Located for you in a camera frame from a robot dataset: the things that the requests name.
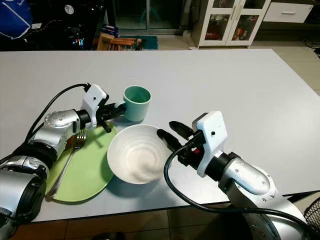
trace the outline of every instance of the white table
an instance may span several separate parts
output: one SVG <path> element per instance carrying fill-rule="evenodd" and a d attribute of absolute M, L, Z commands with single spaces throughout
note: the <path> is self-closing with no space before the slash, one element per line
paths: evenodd
<path fill-rule="evenodd" d="M 105 89 L 109 103 L 129 85 L 146 87 L 152 102 L 143 123 L 167 131 L 169 121 L 190 126 L 202 113 L 219 110 L 228 131 L 226 153 L 266 170 L 283 194 L 320 190 L 320 98 L 270 49 L 0 52 L 0 157 L 23 141 L 56 93 L 86 82 Z M 83 94 L 74 89 L 50 110 L 78 109 Z M 228 200 L 216 182 L 178 161 L 170 175 L 199 203 Z M 114 177 L 80 205 L 43 201 L 35 221 L 184 205 L 163 178 L 133 185 Z"/>

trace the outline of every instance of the green plate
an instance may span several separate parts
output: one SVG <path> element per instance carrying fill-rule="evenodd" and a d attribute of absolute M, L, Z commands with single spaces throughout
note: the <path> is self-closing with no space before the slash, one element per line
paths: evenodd
<path fill-rule="evenodd" d="M 115 126 L 110 133 L 102 127 L 87 132 L 84 147 L 77 151 L 66 169 L 62 183 L 54 199 L 63 202 L 80 202 L 102 191 L 114 174 L 109 168 L 107 150 L 116 136 Z M 68 160 L 72 148 L 65 150 L 49 173 L 46 192 L 50 190 Z"/>

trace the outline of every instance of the white bowl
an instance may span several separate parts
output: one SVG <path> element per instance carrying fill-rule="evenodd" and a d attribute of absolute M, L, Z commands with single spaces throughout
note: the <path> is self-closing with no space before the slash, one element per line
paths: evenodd
<path fill-rule="evenodd" d="M 155 126 L 125 128 L 111 141 L 107 161 L 112 172 L 130 184 L 147 184 L 163 176 L 169 149 L 157 136 Z"/>

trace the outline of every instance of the glass door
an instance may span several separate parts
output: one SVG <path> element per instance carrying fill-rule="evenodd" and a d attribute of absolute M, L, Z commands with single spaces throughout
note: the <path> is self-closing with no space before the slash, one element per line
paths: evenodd
<path fill-rule="evenodd" d="M 115 25 L 119 29 L 145 30 L 146 9 L 146 0 L 113 0 Z"/>
<path fill-rule="evenodd" d="M 149 0 L 149 27 L 151 29 L 178 29 L 183 0 Z"/>
<path fill-rule="evenodd" d="M 251 45 L 271 0 L 241 0 L 228 36 L 227 45 Z"/>
<path fill-rule="evenodd" d="M 202 46 L 226 44 L 240 0 L 209 0 L 201 32 Z"/>
<path fill-rule="evenodd" d="M 184 0 L 110 0 L 120 34 L 173 34 Z"/>

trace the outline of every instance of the fork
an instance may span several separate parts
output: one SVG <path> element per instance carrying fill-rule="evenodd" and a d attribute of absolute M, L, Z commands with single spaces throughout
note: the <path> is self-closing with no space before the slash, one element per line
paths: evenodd
<path fill-rule="evenodd" d="M 45 198 L 47 200 L 52 200 L 57 192 L 58 192 L 58 189 L 60 187 L 60 184 L 62 182 L 62 179 L 64 177 L 64 174 L 68 168 L 68 165 L 69 163 L 71 162 L 71 159 L 72 157 L 74 156 L 74 154 L 80 150 L 86 143 L 86 138 L 87 138 L 87 132 L 84 131 L 84 130 L 81 130 L 78 135 L 76 136 L 76 139 L 75 139 L 75 143 L 74 143 L 74 147 L 73 147 L 73 150 L 68 158 L 68 160 L 66 161 L 63 169 L 62 169 L 62 172 L 59 174 L 58 178 L 55 180 L 53 186 L 51 187 L 51 189 L 47 192 L 47 194 L 45 195 Z"/>

